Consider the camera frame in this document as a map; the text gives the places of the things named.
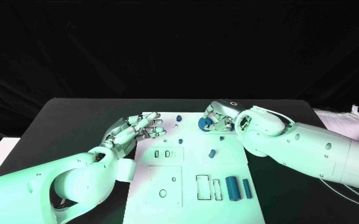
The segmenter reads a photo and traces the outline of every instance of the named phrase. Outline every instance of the table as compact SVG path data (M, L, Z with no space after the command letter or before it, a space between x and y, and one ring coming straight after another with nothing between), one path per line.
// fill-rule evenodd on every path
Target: table
M0 166L0 176L87 152L100 145L109 126L120 117L145 111L201 112L213 100L53 99ZM296 122L325 125L308 102L299 100L236 100L288 115ZM267 223L357 223L358 205L321 182L279 164L270 157L247 152L249 165ZM70 223L123 223L129 183L116 182L109 199ZM331 185L341 192L345 187Z

